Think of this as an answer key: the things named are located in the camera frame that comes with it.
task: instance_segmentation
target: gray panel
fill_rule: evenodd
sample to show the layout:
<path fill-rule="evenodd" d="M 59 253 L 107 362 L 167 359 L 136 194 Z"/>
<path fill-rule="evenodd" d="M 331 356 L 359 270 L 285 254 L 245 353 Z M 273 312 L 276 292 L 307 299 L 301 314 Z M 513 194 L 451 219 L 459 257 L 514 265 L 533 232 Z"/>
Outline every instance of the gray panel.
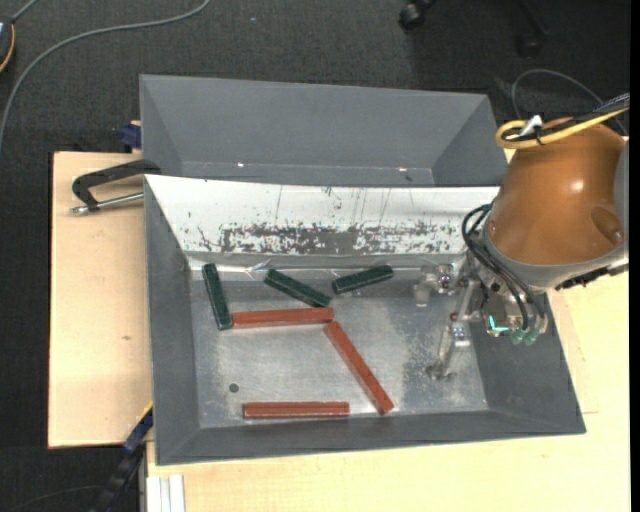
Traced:
<path fill-rule="evenodd" d="M 171 175 L 401 187 L 497 185 L 506 169 L 480 94 L 149 75 L 141 83 L 144 155 Z M 167 136 L 180 169 L 166 160 Z M 452 145 L 476 149 L 453 149 L 434 183 L 432 168 Z"/>
<path fill-rule="evenodd" d="M 502 183 L 507 160 L 496 152 L 493 112 L 488 100 L 480 102 L 433 166 L 435 183 L 443 186 Z"/>
<path fill-rule="evenodd" d="M 145 182 L 147 300 L 158 458 L 199 430 L 185 258 Z"/>

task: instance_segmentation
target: black cable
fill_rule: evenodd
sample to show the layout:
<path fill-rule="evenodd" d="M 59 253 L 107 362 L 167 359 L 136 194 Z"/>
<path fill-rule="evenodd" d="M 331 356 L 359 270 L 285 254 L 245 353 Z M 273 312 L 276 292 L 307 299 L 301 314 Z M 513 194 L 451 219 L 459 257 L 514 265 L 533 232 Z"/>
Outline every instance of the black cable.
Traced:
<path fill-rule="evenodd" d="M 511 105 L 513 106 L 513 111 L 516 114 L 516 117 L 518 119 L 523 119 L 522 114 L 520 112 L 520 109 L 518 108 L 518 102 L 516 99 L 516 94 L 518 91 L 518 86 L 520 84 L 520 81 L 530 75 L 551 75 L 551 76 L 555 76 L 558 78 L 562 78 L 564 80 L 567 80 L 568 82 L 570 82 L 571 84 L 575 85 L 576 87 L 578 87 L 579 89 L 581 89 L 583 92 L 585 92 L 586 94 L 588 94 L 589 96 L 591 96 L 591 98 L 593 98 L 594 100 L 596 100 L 598 102 L 598 107 L 596 107 L 596 109 L 594 109 L 594 112 L 597 112 L 598 108 L 600 108 L 603 105 L 606 105 L 609 102 L 605 102 L 600 96 L 598 96 L 596 93 L 594 93 L 591 89 L 589 89 L 586 85 L 580 83 L 578 80 L 576 80 L 575 78 L 570 77 L 569 75 L 565 75 L 564 73 L 560 73 L 559 71 L 553 71 L 551 69 L 546 69 L 546 68 L 535 68 L 535 69 L 530 69 L 528 71 L 525 71 L 524 73 L 522 73 L 520 76 L 518 76 L 518 78 L 515 79 L 515 81 L 513 82 L 513 84 L 511 84 Z M 618 120 L 618 119 L 614 119 L 613 120 L 616 125 L 618 126 L 618 128 L 620 129 L 620 131 L 622 132 L 622 134 L 624 136 L 627 136 L 627 129 L 624 127 L 624 125 Z"/>
<path fill-rule="evenodd" d="M 88 39 L 90 37 L 98 36 L 98 35 L 101 35 L 101 34 L 109 34 L 109 33 L 112 33 L 112 32 L 124 32 L 126 30 L 136 30 L 136 29 L 142 29 L 142 28 L 159 27 L 159 26 L 162 26 L 162 25 L 169 25 L 171 23 L 176 23 L 178 21 L 183 21 L 183 20 L 186 20 L 186 19 L 191 18 L 192 16 L 195 16 L 196 14 L 198 14 L 207 5 L 209 5 L 210 2 L 211 2 L 211 0 L 204 0 L 200 4 L 200 6 L 196 7 L 192 11 L 189 11 L 189 12 L 187 12 L 185 14 L 180 14 L 178 16 L 174 16 L 172 18 L 166 18 L 166 19 L 163 19 L 163 20 L 156 20 L 156 21 L 145 21 L 145 22 L 141 22 L 141 23 L 132 23 L 130 25 L 118 25 L 116 27 L 99 28 L 99 29 L 96 29 L 96 30 L 91 30 L 89 32 L 84 32 L 83 34 L 78 34 L 77 36 L 72 36 L 72 37 L 70 37 L 68 39 L 65 39 L 64 41 L 61 41 L 61 42 L 55 44 L 54 46 L 52 46 L 51 48 L 46 50 L 44 53 L 41 53 L 23 71 L 23 73 L 20 75 L 20 77 L 16 81 L 15 85 L 13 86 L 13 89 L 11 90 L 11 93 L 9 94 L 9 99 L 7 100 L 7 104 L 5 106 L 4 113 L 2 115 L 2 119 L 0 120 L 0 156 L 2 156 L 2 144 L 3 144 L 3 141 L 4 141 L 5 132 L 6 132 L 6 129 L 7 129 L 7 123 L 8 123 L 8 120 L 9 120 L 9 114 L 11 112 L 11 108 L 13 107 L 13 103 L 15 101 L 16 95 L 18 94 L 18 91 L 20 90 L 20 87 L 22 86 L 24 81 L 27 79 L 29 74 L 33 71 L 33 69 L 40 62 L 42 62 L 44 59 L 46 59 L 49 55 L 51 55 L 52 53 L 56 52 L 60 48 L 63 48 L 65 46 L 69 45 L 69 44 L 76 43 L 78 41 L 82 41 L 84 39 Z"/>
<path fill-rule="evenodd" d="M 486 256 L 481 254 L 478 248 L 475 246 L 474 242 L 471 240 L 471 235 L 473 234 L 475 229 L 477 229 L 477 227 L 480 225 L 480 222 L 482 222 L 482 220 L 484 220 L 484 218 L 489 214 L 490 211 L 491 211 L 490 204 L 482 205 L 482 206 L 479 206 L 478 208 L 475 208 L 474 210 L 471 210 L 464 217 L 464 220 L 462 221 L 462 238 L 467 244 L 467 247 L 469 247 L 469 250 L 471 251 L 471 253 L 476 257 L 476 259 L 482 265 L 484 265 L 485 267 L 493 271 L 496 275 L 501 277 L 504 283 L 507 285 L 507 288 L 509 288 L 509 291 L 513 295 L 513 298 L 515 299 L 516 303 L 518 304 L 518 308 L 520 309 L 520 314 L 522 315 L 522 330 L 526 331 L 527 329 L 529 329 L 529 313 L 527 312 L 526 306 L 522 301 L 522 298 L 520 297 L 520 294 L 516 290 L 516 287 L 514 286 L 510 277 L 507 274 L 505 274 L 504 268 L 498 262 L 496 262 L 493 258 L 491 258 L 491 256 L 489 256 L 488 254 Z M 474 230 L 468 231 L 467 225 L 469 223 L 469 220 L 479 212 L 482 212 L 482 215 L 474 223 Z"/>
<path fill-rule="evenodd" d="M 100 489 L 102 486 L 100 485 L 85 485 L 84 487 L 72 487 L 70 489 L 63 489 L 61 491 L 52 492 L 50 494 L 45 494 L 43 496 L 38 496 L 37 498 L 33 498 L 32 500 L 25 501 L 20 505 L 15 505 L 11 508 L 4 508 L 0 512 L 13 512 L 14 510 L 20 510 L 21 508 L 28 507 L 29 505 L 33 505 L 34 503 L 38 503 L 40 501 L 48 500 L 51 498 L 55 498 L 56 496 L 61 496 L 63 494 L 69 494 L 78 491 L 93 491 L 95 489 Z"/>
<path fill-rule="evenodd" d="M 31 9 L 35 4 L 38 3 L 39 0 L 31 0 L 27 2 L 17 13 L 11 16 L 11 22 L 15 23 L 18 19 L 25 14 L 29 9 Z"/>

